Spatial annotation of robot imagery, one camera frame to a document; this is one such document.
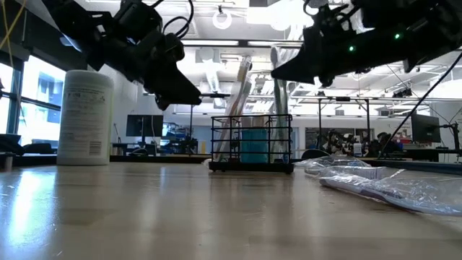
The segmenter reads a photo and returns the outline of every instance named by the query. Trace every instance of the product label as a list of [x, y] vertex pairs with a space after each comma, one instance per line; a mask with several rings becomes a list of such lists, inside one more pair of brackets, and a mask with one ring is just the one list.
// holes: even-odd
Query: product label
[[61, 114], [59, 156], [108, 156], [112, 91], [109, 87], [66, 84]]

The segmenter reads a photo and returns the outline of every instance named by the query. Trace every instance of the laboratory room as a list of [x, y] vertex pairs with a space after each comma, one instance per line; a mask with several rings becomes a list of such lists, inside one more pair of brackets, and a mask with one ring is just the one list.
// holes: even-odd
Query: laboratory room
[[0, 6], [0, 259], [462, 254], [462, 1]]

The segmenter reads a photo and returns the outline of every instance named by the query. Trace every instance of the ceiling duct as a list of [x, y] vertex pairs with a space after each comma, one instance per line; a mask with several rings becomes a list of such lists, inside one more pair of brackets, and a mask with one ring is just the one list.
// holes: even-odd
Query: ceiling duct
[[[220, 93], [217, 71], [221, 65], [219, 50], [203, 47], [196, 51], [196, 63], [204, 63], [207, 82], [212, 93]], [[226, 101], [214, 98], [214, 108], [226, 108]]]

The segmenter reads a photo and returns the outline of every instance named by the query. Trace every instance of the wooden table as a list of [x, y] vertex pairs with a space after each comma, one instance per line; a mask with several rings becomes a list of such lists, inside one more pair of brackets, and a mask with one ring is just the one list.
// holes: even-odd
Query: wooden table
[[294, 175], [112, 163], [0, 173], [0, 259], [459, 259], [462, 220]]

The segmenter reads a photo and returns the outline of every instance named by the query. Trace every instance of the clear plastic bag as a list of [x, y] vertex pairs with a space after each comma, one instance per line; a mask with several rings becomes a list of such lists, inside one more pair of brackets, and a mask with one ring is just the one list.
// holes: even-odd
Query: clear plastic bag
[[209, 163], [212, 161], [212, 159], [207, 159], [205, 161], [202, 162], [202, 165], [207, 167], [207, 169], [209, 168]]
[[462, 216], [462, 178], [393, 168], [329, 167], [319, 173], [324, 186], [434, 215]]
[[319, 174], [320, 171], [331, 166], [358, 166], [370, 167], [367, 163], [358, 160], [354, 157], [347, 156], [325, 156], [316, 159], [309, 159], [302, 162], [297, 162], [296, 167], [305, 167], [305, 172], [309, 174]]

